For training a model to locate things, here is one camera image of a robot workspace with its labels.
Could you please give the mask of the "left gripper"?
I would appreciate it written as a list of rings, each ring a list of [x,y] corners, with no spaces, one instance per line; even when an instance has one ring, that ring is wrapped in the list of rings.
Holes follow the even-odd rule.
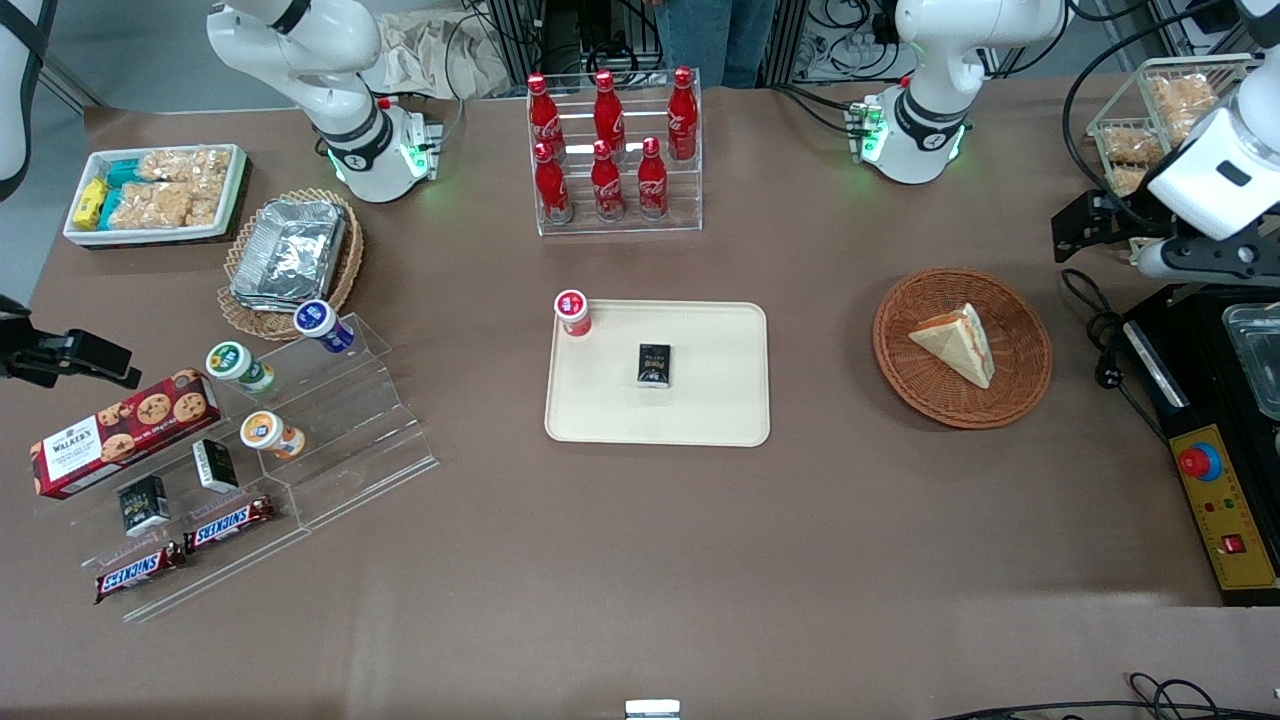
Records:
[[[1279,287],[1277,238],[1257,225],[1225,240],[1212,240],[1189,225],[1139,251],[1134,237],[1162,238],[1167,222],[1148,220],[1107,191],[1087,190],[1052,218],[1053,258],[1068,263],[1087,249],[1105,249],[1152,279]]]

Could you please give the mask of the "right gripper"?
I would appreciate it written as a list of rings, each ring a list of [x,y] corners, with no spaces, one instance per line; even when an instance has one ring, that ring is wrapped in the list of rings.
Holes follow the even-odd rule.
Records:
[[[61,377],[82,375],[125,389],[142,379],[131,365],[132,351],[87,331],[44,338],[29,320],[31,310],[1,295],[1,377],[51,389]],[[42,361],[51,365],[44,369]]]

